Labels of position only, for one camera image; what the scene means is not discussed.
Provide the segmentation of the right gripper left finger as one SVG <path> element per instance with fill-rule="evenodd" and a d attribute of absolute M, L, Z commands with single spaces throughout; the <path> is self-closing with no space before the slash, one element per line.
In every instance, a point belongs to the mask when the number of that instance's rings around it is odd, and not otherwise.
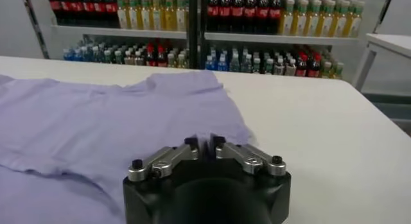
<path fill-rule="evenodd" d="M 129 182 L 151 182 L 169 178 L 189 180 L 204 167 L 204 142 L 198 137 L 185 138 L 179 146 L 165 146 L 145 159 L 135 159 L 128 167 Z"/>

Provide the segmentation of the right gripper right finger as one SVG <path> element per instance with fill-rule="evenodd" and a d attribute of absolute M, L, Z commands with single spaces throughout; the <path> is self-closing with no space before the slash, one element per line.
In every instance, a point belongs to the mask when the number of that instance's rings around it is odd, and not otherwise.
<path fill-rule="evenodd" d="M 222 136 L 212 135 L 211 144 L 217 159 L 234 159 L 250 175 L 266 171 L 274 177 L 286 175 L 286 162 L 281 156 L 269 155 L 250 144 L 227 142 Z"/>

